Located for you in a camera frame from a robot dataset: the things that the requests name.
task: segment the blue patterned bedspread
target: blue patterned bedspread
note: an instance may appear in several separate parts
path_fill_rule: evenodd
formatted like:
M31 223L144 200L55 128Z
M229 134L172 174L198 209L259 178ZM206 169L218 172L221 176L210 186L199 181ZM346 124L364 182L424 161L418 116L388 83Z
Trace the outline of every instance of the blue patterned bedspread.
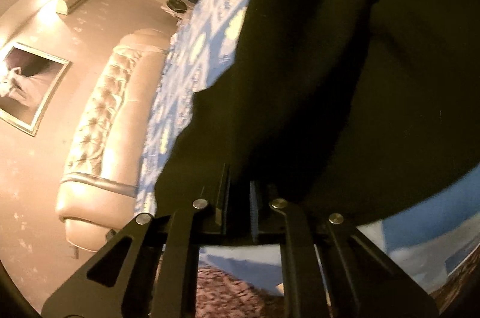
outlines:
M233 63L248 1L200 0L172 38L148 124L135 214L155 213L154 185L175 138L191 120L192 95L211 86ZM360 229L433 291L480 243L479 188L476 168L435 197ZM201 259L267 290L274 291L281 280L277 246L206 248ZM263 265L261 278L258 265Z

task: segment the bed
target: bed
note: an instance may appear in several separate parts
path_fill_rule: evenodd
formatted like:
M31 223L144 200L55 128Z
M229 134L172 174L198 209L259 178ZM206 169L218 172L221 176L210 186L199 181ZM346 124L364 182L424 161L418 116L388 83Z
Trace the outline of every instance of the bed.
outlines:
M56 206L74 246L95 252L131 220L149 106L168 43L155 29L124 36L88 99Z
M192 96L211 86L233 63L248 1L200 0L172 37L148 121L135 214L155 214L154 185L175 138L190 122ZM476 167L440 194L360 230L427 292L438 291L480 244L479 188ZM200 258L278 293L278 246L205 247Z

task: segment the metal bolt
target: metal bolt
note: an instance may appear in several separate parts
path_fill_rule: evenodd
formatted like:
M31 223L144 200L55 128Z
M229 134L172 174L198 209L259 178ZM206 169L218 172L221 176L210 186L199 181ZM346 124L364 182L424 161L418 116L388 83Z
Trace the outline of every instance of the metal bolt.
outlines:
M272 201L272 207L276 209L285 208L288 204L289 202L282 198L278 198Z
M332 214L328 217L328 220L330 221L330 223L333 223L333 224L342 224L343 216L335 212L335 214Z
M150 223L151 220L152 220L152 215L150 215L148 212L143 212L143 214L140 214L135 218L135 221L138 224L147 224L147 223Z
M196 209L204 209L204 208L207 208L208 206L208 200L205 200L205 199L197 199L193 202L193 206L194 208Z

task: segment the patterned carpet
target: patterned carpet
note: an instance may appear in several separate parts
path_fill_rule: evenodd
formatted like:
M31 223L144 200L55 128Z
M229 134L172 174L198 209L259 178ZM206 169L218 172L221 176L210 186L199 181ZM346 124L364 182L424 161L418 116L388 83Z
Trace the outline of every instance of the patterned carpet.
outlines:
M440 312L458 296L480 262L480 248L431 294ZM283 318L283 298L270 296L245 281L212 267L198 269L197 318Z
M269 296L224 271L198 269L196 318L283 318L283 298Z

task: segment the framed picture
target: framed picture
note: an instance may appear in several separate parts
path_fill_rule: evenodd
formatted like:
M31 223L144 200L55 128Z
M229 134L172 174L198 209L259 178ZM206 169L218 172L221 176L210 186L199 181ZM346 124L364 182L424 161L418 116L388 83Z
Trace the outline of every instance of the framed picture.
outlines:
M16 43L0 58L0 119L35 136L70 62Z

